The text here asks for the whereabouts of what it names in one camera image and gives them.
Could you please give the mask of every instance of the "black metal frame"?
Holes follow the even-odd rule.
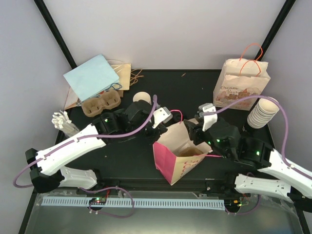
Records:
[[[51,14],[50,14],[48,8],[46,7],[44,1],[43,0],[34,0],[34,2],[37,5],[37,8],[40,10],[45,22],[47,23],[48,27],[50,28],[55,40],[57,41],[59,47],[61,48],[64,56],[66,57],[68,63],[70,64],[71,68],[72,69],[76,68],[77,64],[74,61],[74,58],[72,57],[63,37],[60,34],[59,29],[57,28],[57,26],[56,26]],[[260,57],[259,60],[261,60],[263,58],[263,56],[265,55],[265,53],[268,50],[271,42],[273,41],[275,35],[277,34],[279,28],[281,27],[282,23],[284,22],[285,18],[287,17],[287,14],[291,10],[291,8],[295,2],[296,2],[296,0],[286,0],[285,1],[283,7],[281,8],[279,14],[277,15],[277,17],[274,21],[270,31],[268,32],[265,40],[263,41],[263,43],[261,45],[261,47],[263,49],[263,55]],[[261,51],[259,50],[259,52],[255,56],[255,58],[257,58],[260,55],[260,53],[261,53]],[[63,138],[63,133],[60,131],[58,133],[56,143],[59,143],[62,138]],[[37,195],[37,192],[34,190],[32,195],[31,195],[27,210],[25,212],[25,216],[24,216],[24,219],[22,221],[22,224],[21,224],[21,227],[19,230],[19,234],[23,234],[26,231],[27,223],[28,223],[28,220],[30,218],[30,214],[31,214],[33,205],[35,203],[36,195]],[[296,210],[296,211],[297,211],[297,215],[299,217],[299,221],[300,221],[300,224],[302,226],[303,232],[305,234],[309,234],[310,230],[309,230],[309,227],[307,225],[307,222],[306,222],[306,219],[305,219],[305,216],[304,216],[302,210]]]

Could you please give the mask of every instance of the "orange rope handle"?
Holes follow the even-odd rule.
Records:
[[[143,69],[141,69],[137,74],[133,73],[134,71],[137,71],[137,70],[138,69],[134,69],[130,73],[130,76],[134,76],[134,77],[130,77],[130,86],[138,82],[137,78],[144,77],[143,75],[139,76]]]
[[[259,66],[259,64],[257,63],[256,60],[251,59],[251,60],[248,60],[247,62],[250,62],[250,61],[254,61],[257,64],[258,68],[259,68],[259,73],[255,76],[255,77],[257,77],[261,73],[261,68],[260,68],[260,66]],[[244,65],[242,66],[242,68],[240,69],[239,75],[242,73],[242,70],[243,70],[243,68],[244,68],[244,66],[246,65],[247,62],[245,62]]]
[[[252,45],[256,45],[256,46],[259,46],[260,47],[260,50],[261,50],[261,54],[259,55],[259,57],[257,57],[257,59],[255,61],[257,61],[259,58],[261,58],[261,56],[263,55],[263,49],[261,47],[261,45],[259,45],[258,43],[251,43],[249,46],[246,47],[246,49],[244,50],[244,52],[242,53],[239,61],[241,61],[241,59],[243,58],[244,54],[246,53],[246,51],[248,50],[249,47],[251,47]]]

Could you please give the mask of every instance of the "printed paper bag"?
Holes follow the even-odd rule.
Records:
[[[168,131],[153,144],[156,168],[171,185],[199,164],[210,150],[205,142],[195,146],[183,123],[168,127]]]
[[[214,105],[216,107],[225,107],[235,100],[247,96],[260,95],[270,81],[271,78],[267,73],[267,62],[259,62],[257,59],[247,60],[243,59],[242,56],[238,59],[228,59],[223,64],[219,79],[214,88]],[[255,101],[256,98],[251,98],[239,102],[231,106],[231,108],[248,111]]]

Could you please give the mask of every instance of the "stack of paper cups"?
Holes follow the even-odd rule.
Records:
[[[247,123],[252,128],[258,129],[264,127],[279,111],[270,100],[261,98],[247,118]]]

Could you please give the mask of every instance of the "paper bag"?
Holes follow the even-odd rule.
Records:
[[[119,96],[122,98],[123,92],[121,91],[130,89],[131,64],[130,63],[112,64],[111,67],[114,70],[116,70],[117,75],[119,76],[119,84],[121,85],[121,88],[118,90],[120,91]],[[104,91],[100,92],[96,97],[99,97],[103,93]],[[81,106],[81,105],[82,105],[82,101],[80,101],[78,96],[70,87],[64,109],[67,110],[67,109],[70,109],[76,106]]]
[[[211,147],[205,142],[195,146],[185,125],[176,123],[153,144],[153,151],[156,168],[173,185],[199,164]]]
[[[267,62],[243,58],[226,60],[214,88],[214,105],[225,107],[235,100],[260,95],[271,79],[267,68]],[[251,98],[230,108],[248,111],[255,101],[256,98]]]

